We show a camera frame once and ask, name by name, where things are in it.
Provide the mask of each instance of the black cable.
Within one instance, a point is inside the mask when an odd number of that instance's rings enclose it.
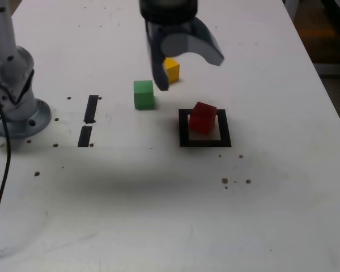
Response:
[[[11,160],[11,145],[10,145],[9,131],[7,129],[6,119],[5,119],[4,112],[2,110],[1,103],[0,103],[0,116],[1,116],[2,125],[4,127],[5,138],[6,138],[6,150],[7,150],[7,158],[6,158],[4,177],[2,178],[1,187],[0,187],[0,203],[1,203],[1,199],[2,199],[2,195],[4,193],[7,175],[9,173],[10,160]]]

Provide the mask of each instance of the white table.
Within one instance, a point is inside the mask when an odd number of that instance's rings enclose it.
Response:
[[[137,0],[19,6],[35,95],[59,121],[14,142],[0,271],[340,271],[340,120],[283,3],[202,0],[198,17],[226,61],[179,57],[181,82],[139,112]],[[78,148],[89,95],[94,147]],[[226,110],[233,147],[179,147],[178,109],[198,101]]]

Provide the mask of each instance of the black tape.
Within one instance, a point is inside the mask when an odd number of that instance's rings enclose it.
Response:
[[[88,147],[90,146],[90,139],[92,133],[92,126],[82,126],[80,131],[78,147]]]
[[[84,122],[86,124],[95,123],[95,115],[98,103],[98,95],[90,95],[88,98],[86,114],[84,115]]]

